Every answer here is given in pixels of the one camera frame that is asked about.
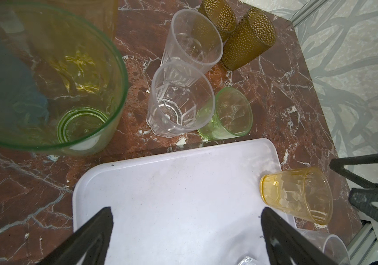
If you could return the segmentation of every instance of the gray floor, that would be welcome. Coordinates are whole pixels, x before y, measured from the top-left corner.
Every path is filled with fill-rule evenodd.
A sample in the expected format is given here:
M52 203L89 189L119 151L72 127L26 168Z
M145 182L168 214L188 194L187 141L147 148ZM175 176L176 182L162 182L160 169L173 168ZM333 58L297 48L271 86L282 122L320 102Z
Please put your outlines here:
M329 0L296 33L339 157L378 153L378 0Z

